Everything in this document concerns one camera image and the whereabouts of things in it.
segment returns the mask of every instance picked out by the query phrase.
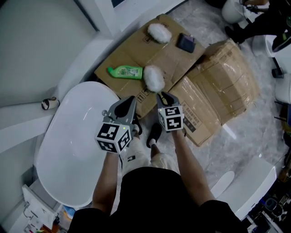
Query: tiled floor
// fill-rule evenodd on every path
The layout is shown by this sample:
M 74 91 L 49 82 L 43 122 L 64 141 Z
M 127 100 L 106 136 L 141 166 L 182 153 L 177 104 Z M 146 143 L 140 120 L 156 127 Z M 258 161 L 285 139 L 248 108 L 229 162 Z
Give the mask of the tiled floor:
M 221 17 L 221 10 L 209 6 L 204 0 L 190 0 L 169 15 L 183 25 L 204 47 L 227 39 L 224 33 L 227 23 Z M 281 124 L 274 119 L 278 114 L 274 103 L 275 80 L 271 76 L 274 64 L 266 56 L 255 57 L 250 47 L 251 42 L 252 39 L 249 39 L 243 43 L 241 51 L 255 73 L 261 95 L 244 114 L 227 123 L 237 139 L 233 139 L 224 129 L 221 129 L 202 147 L 196 147 L 188 140 L 206 173 L 210 187 L 227 171 L 232 170 L 236 175 L 240 174 L 254 156 L 262 154 L 262 158 L 275 165 L 287 151 L 281 139 Z M 144 145 L 151 125 L 157 121 L 156 109 L 142 119 L 144 133 L 141 140 Z M 157 145 L 162 152 L 167 152 L 176 159 L 170 134 L 163 132 Z M 120 183 L 119 171 L 119 184 L 113 211 L 118 206 Z

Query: leg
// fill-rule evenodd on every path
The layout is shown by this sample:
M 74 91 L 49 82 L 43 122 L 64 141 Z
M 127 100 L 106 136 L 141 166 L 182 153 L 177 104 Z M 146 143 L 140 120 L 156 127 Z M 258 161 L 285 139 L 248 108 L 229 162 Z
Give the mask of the leg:
M 144 152 L 140 137 L 137 131 L 130 142 L 126 156 L 123 158 L 122 176 L 127 173 L 140 168 L 150 166 L 150 160 Z
M 150 135 L 146 142 L 147 146 L 151 148 L 151 165 L 152 167 L 172 170 L 179 174 L 179 169 L 174 159 L 165 153 L 161 153 L 156 145 L 161 133 L 162 127 L 155 123 L 151 128 Z
M 156 146 L 156 144 L 151 145 L 151 158 L 153 158 L 155 155 L 160 154 L 159 148 Z
M 227 35 L 234 42 L 242 43 L 246 39 L 256 35 L 279 35 L 286 29 L 286 25 L 281 16 L 270 10 L 256 18 L 255 22 L 249 24 L 245 29 L 231 30 L 226 27 Z

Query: flattened cardboard box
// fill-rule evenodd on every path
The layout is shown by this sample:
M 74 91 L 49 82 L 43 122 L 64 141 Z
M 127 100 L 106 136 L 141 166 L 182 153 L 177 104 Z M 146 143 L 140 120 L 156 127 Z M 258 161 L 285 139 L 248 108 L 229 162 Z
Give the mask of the flattened cardboard box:
M 241 51 L 228 40 L 209 46 L 199 64 L 171 92 L 201 121 L 204 130 L 199 126 L 194 132 L 187 125 L 194 121 L 184 122 L 188 137 L 200 146 L 221 125 L 243 113 L 258 96 L 259 88 Z
M 152 23 L 163 24 L 171 33 L 168 44 L 159 44 L 147 32 Z M 160 15 L 142 26 L 137 32 L 123 42 L 97 68 L 95 74 L 108 85 L 120 98 L 136 96 L 136 112 L 144 117 L 155 105 L 156 94 L 147 90 L 143 80 L 113 78 L 107 71 L 118 66 L 156 65 L 163 71 L 166 86 L 163 91 L 169 91 L 203 55 L 205 48 L 195 40 L 195 50 L 188 53 L 176 47 L 180 33 L 189 33 L 178 23 L 166 15 Z

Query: white fluffy ball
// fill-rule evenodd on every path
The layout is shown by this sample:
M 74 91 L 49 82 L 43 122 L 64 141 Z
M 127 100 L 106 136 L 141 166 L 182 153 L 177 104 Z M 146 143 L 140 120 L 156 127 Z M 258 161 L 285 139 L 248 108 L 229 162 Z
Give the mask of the white fluffy ball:
M 144 68 L 143 78 L 147 89 L 152 92 L 159 92 L 165 87 L 163 73 L 157 66 L 146 66 Z
M 172 33 L 162 24 L 151 24 L 147 31 L 160 44 L 169 43 L 172 37 Z

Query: green bottle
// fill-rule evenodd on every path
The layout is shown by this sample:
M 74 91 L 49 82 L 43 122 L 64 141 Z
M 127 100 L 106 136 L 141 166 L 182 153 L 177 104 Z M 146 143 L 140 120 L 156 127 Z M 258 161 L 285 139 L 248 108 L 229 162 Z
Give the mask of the green bottle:
M 142 67 L 119 66 L 115 70 L 111 67 L 107 70 L 114 78 L 142 79 Z

